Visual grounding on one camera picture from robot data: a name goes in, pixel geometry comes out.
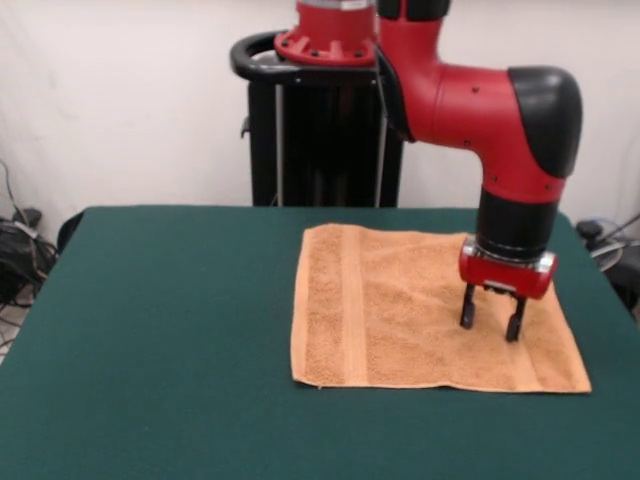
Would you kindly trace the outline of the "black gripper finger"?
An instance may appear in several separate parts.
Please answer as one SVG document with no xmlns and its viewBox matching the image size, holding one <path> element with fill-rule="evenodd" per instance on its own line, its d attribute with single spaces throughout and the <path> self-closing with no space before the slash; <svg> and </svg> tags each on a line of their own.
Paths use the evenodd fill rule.
<svg viewBox="0 0 640 480">
<path fill-rule="evenodd" d="M 476 286 L 468 283 L 465 288 L 463 305 L 460 317 L 460 326 L 464 329 L 471 329 L 475 318 L 474 293 Z"/>
<path fill-rule="evenodd" d="M 510 316 L 505 335 L 507 342 L 516 342 L 519 339 L 524 319 L 527 299 L 525 297 L 516 297 L 515 300 L 516 308 L 514 313 Z"/>
</svg>

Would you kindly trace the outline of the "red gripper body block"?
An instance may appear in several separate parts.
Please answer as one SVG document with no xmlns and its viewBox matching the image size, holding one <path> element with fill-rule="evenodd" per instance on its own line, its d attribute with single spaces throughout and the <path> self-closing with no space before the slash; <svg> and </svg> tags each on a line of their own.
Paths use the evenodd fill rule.
<svg viewBox="0 0 640 480">
<path fill-rule="evenodd" d="M 464 282 L 535 300 L 546 294 L 556 268 L 557 256 L 552 252 L 544 252 L 533 263 L 511 262 L 489 256 L 475 238 L 464 240 L 459 255 Z"/>
</svg>

